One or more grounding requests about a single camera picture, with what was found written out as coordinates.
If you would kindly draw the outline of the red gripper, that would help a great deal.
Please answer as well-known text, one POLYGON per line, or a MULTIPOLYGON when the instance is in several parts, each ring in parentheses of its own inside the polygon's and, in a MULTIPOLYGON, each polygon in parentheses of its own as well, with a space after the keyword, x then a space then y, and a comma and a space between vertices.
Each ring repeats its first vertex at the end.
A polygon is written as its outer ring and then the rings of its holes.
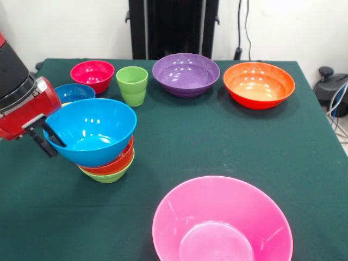
MULTIPOLYGON (((37 78, 29 93, 1 108, 1 138, 11 141, 24 135, 25 128, 44 116, 50 116, 60 108, 61 101, 51 83, 43 76, 37 78)), ((48 123, 44 123, 42 127, 52 143, 66 147, 48 123)), ((29 129, 28 134, 49 158, 58 155, 57 150, 46 139, 38 136, 34 129, 29 129)))

